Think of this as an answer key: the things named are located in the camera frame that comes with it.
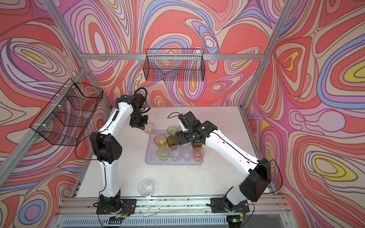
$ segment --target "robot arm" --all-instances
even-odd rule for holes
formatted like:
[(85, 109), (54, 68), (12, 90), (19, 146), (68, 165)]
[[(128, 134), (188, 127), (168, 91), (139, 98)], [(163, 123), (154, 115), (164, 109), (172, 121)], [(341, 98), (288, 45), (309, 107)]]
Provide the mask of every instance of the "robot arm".
[(176, 133), (178, 143), (200, 141), (215, 149), (227, 159), (243, 176), (244, 181), (232, 187), (223, 197), (223, 204), (229, 211), (245, 200), (257, 202), (271, 182), (270, 162), (244, 152), (227, 139), (218, 128), (209, 121), (200, 123), (192, 112), (178, 116), (182, 131)]
[(102, 210), (108, 213), (117, 213), (121, 207), (120, 189), (117, 180), (117, 164), (122, 154), (122, 146), (114, 138), (119, 133), (128, 116), (131, 116), (129, 125), (144, 130), (148, 116), (147, 111), (141, 111), (146, 97), (135, 93), (133, 96), (123, 95), (116, 100), (116, 109), (106, 124), (90, 136), (91, 145), (101, 166), (103, 190), (100, 192), (97, 213)]

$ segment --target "white tabletop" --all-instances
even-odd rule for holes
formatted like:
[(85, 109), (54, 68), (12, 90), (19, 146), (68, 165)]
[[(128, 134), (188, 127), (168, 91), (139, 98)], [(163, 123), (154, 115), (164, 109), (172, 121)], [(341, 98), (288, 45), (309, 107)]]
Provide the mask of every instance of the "white tabletop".
[[(146, 113), (155, 129), (178, 126), (178, 118), (167, 119), (172, 112), (192, 111), (200, 122), (209, 120), (233, 143), (255, 155), (237, 107), (167, 107), (151, 108)], [(146, 152), (149, 135), (129, 126), (129, 119), (115, 137), (123, 148), (118, 160), (118, 182), (122, 197), (140, 196), (138, 185), (152, 179), (154, 196), (191, 196), (225, 194), (243, 181), (239, 172), (215, 150), (203, 145), (205, 152), (200, 165), (149, 165)], [(101, 170), (98, 161), (91, 161), (77, 197), (98, 197), (101, 190)]]

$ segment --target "psychedelic wallpaper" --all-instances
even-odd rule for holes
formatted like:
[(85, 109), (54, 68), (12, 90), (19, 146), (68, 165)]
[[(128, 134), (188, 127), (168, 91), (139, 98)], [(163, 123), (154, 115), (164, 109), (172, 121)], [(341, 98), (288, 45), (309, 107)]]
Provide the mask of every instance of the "psychedelic wallpaper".
[(364, 56), (365, 1), (299, 0), (245, 106), (299, 227), (365, 227)]
[[(203, 48), (205, 53), (263, 53), (280, 14), (274, 0), (60, 0), (58, 8), (84, 53), (144, 53)], [(149, 105), (240, 105), (258, 61), (206, 61), (204, 82), (146, 82), (144, 61), (89, 61), (111, 105), (148, 89)]]
[(216, 72), (206, 69), (204, 82), (145, 81), (143, 61), (92, 60), (91, 70), (109, 102), (138, 87), (147, 89), (149, 106), (240, 105), (258, 61), (219, 60)]
[[(0, 1), (0, 163), (58, 89), (80, 70), (41, 0)], [(103, 124), (100, 104), (85, 134)], [(78, 155), (86, 157), (85, 140)], [(84, 161), (39, 138), (0, 188), (0, 227), (46, 227)]]

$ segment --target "wire basket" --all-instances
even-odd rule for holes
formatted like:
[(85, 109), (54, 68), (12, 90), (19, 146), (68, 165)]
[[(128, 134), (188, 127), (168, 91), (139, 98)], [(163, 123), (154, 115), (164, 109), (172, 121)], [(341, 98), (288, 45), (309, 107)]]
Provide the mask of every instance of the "wire basket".
[(32, 128), (32, 123), (31, 128), (52, 145), (76, 146), (102, 98), (103, 90), (87, 83), (73, 83), (39, 127)]
[(203, 49), (146, 49), (146, 81), (204, 81)]

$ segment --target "cup on table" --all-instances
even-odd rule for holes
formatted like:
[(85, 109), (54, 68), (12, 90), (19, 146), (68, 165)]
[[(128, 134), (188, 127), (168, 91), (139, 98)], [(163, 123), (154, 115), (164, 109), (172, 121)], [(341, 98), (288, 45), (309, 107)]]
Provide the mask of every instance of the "cup on table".
[(200, 147), (203, 145), (202, 142), (198, 142), (198, 141), (192, 141), (191, 142), (191, 146), (193, 147), (193, 149), (197, 148), (197, 147)]
[(195, 161), (199, 162), (203, 159), (204, 157), (204, 150), (200, 147), (194, 148), (193, 149), (193, 158)]
[(169, 146), (169, 148), (171, 148), (172, 146), (176, 146), (177, 145), (176, 136), (170, 135), (169, 137), (167, 137), (167, 145)]
[(158, 148), (166, 147), (167, 137), (164, 134), (156, 135), (155, 144)]
[(191, 142), (185, 143), (181, 145), (181, 148), (185, 148), (185, 147), (190, 147), (191, 146)]
[(176, 132), (177, 132), (177, 128), (175, 126), (171, 126), (171, 127), (167, 128), (167, 133), (169, 135), (175, 135)]
[(191, 150), (189, 150), (189, 149), (183, 149), (183, 151), (182, 151), (182, 159), (185, 162), (189, 162), (192, 156), (193, 156), (193, 153), (191, 152)]
[(153, 125), (153, 123), (148, 122), (147, 124), (145, 124), (145, 129), (143, 131), (149, 135), (153, 135), (155, 134), (155, 126)]
[(154, 189), (153, 181), (150, 179), (142, 180), (138, 186), (138, 192), (144, 197), (150, 197)]
[(169, 150), (166, 147), (161, 147), (157, 151), (157, 156), (161, 161), (166, 161), (169, 158)]
[(179, 149), (178, 146), (172, 146), (169, 149), (169, 153), (173, 162), (178, 162), (181, 159), (182, 151)]

